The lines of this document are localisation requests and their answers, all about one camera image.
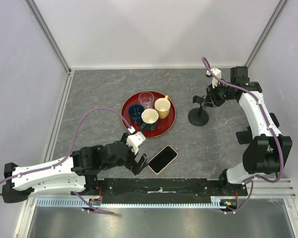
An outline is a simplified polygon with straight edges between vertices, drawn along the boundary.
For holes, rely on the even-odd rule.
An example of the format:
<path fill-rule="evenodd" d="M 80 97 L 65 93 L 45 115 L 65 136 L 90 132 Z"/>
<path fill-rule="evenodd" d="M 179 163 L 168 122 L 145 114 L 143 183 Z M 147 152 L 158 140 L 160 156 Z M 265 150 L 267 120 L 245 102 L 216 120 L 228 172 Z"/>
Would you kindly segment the black folding phone stand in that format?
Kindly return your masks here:
<path fill-rule="evenodd" d="M 246 130 L 236 132 L 236 138 L 240 145 L 250 144 L 253 140 L 251 127 L 248 126 Z"/>

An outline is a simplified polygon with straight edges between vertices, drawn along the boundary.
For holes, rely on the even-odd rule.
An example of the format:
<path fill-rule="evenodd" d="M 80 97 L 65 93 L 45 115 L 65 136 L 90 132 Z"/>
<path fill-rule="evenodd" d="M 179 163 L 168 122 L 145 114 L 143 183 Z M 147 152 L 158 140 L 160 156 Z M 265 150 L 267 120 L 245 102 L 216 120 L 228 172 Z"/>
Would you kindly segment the round base phone holder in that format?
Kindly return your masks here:
<path fill-rule="evenodd" d="M 198 95 L 195 95 L 193 97 L 193 103 L 198 103 L 200 106 L 189 111 L 188 120 L 195 126 L 204 126 L 209 121 L 209 115 L 204 109 L 204 100 L 205 96 L 200 97 Z"/>

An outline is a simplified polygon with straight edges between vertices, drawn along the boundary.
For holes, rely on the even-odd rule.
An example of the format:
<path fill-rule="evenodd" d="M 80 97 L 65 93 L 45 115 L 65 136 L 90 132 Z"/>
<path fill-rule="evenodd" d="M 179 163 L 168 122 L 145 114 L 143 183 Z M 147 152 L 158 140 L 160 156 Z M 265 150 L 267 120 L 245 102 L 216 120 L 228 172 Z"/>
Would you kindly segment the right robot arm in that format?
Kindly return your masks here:
<path fill-rule="evenodd" d="M 236 133 L 239 144 L 247 145 L 242 161 L 221 173 L 218 191 L 229 195 L 235 190 L 235 184 L 253 179 L 278 182 L 293 142 L 289 136 L 282 135 L 276 116 L 268 112 L 260 84 L 249 80 L 248 69 L 243 66 L 231 68 L 230 82 L 224 81 L 217 68 L 207 71 L 206 76 L 212 78 L 212 83 L 207 87 L 203 106 L 215 108 L 228 100 L 236 100 L 249 123 L 247 130 Z"/>

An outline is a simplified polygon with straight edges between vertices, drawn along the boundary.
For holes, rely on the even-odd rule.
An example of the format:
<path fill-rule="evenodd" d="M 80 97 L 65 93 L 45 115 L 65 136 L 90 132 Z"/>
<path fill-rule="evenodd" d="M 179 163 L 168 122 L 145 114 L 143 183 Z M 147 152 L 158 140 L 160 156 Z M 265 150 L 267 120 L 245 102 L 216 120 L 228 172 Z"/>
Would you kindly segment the phone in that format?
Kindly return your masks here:
<path fill-rule="evenodd" d="M 148 162 L 148 167 L 158 175 L 177 157 L 175 149 L 167 145 Z"/>

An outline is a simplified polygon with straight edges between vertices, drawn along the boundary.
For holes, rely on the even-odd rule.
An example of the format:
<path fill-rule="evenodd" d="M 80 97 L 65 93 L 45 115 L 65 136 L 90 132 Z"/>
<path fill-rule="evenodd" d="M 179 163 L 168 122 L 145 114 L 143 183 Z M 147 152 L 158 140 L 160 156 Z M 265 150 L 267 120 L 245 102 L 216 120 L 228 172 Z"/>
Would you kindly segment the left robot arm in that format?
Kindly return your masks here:
<path fill-rule="evenodd" d="M 122 141 L 105 146 L 95 145 L 74 151 L 67 158 L 28 168 L 15 163 L 4 166 L 5 184 L 1 195 L 5 203 L 17 203 L 34 195 L 70 194 L 99 195 L 97 175 L 115 167 L 125 167 L 138 175 L 147 166 L 147 155 L 136 161 L 133 147 Z"/>

